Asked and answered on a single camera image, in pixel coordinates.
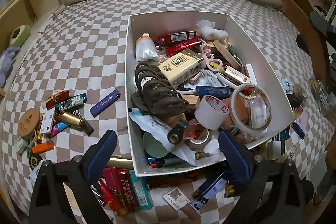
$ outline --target masking tape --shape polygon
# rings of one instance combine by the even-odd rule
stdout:
[[[194,140],[194,139],[187,139],[185,141],[186,145],[189,148],[204,148],[210,141],[212,138],[212,132],[209,131],[209,129],[205,129],[207,132],[206,137],[203,140]]]
[[[211,130],[218,129],[228,116],[228,107],[212,95],[204,96],[195,110],[197,121]]]
[[[261,94],[261,97],[263,98],[265,104],[269,108],[269,117],[267,118],[266,123],[261,128],[251,128],[251,127],[247,126],[246,124],[244,124],[239,119],[238,114],[236,113],[236,110],[235,110],[236,97],[239,96],[238,93],[240,93],[242,90],[245,90],[245,89],[250,89],[250,90],[253,90],[253,91]],[[255,134],[259,134],[260,132],[264,131],[269,126],[269,124],[271,122],[271,119],[272,119],[271,103],[270,103],[270,100],[269,100],[269,97],[268,97],[267,93],[262,88],[258,87],[255,84],[239,85],[238,88],[235,89],[235,91],[231,95],[230,117],[231,117],[233,123],[235,124],[235,126],[238,127],[244,133],[252,134],[254,136]]]
[[[29,35],[30,27],[28,25],[21,25],[11,33],[9,45],[11,47],[21,47]]]

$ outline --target stuffed toy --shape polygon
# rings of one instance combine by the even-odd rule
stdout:
[[[12,61],[20,47],[8,47],[0,54],[0,86],[4,86],[12,69]]]

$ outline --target white card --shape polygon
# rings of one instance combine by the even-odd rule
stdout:
[[[54,122],[54,116],[55,116],[55,107],[53,107],[51,110],[46,110],[44,112],[40,131],[41,134],[49,134],[51,132]]]
[[[181,192],[178,187],[174,187],[163,195],[163,198],[172,206],[176,211],[184,207],[190,202],[185,194]]]

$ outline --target black cap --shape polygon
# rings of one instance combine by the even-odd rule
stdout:
[[[90,136],[94,129],[92,128],[92,126],[90,126],[90,124],[87,122],[87,120],[83,119],[82,123],[81,123],[81,129],[86,133],[86,135]]]

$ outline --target plastic packaging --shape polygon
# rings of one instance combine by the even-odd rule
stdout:
[[[327,93],[324,85],[319,79],[310,79],[310,90],[318,104],[321,115],[329,120],[336,118],[336,97],[331,92]]]
[[[136,47],[136,60],[147,61],[153,59],[160,62],[158,51],[155,48],[153,39],[149,37],[148,33],[144,33],[135,43]]]

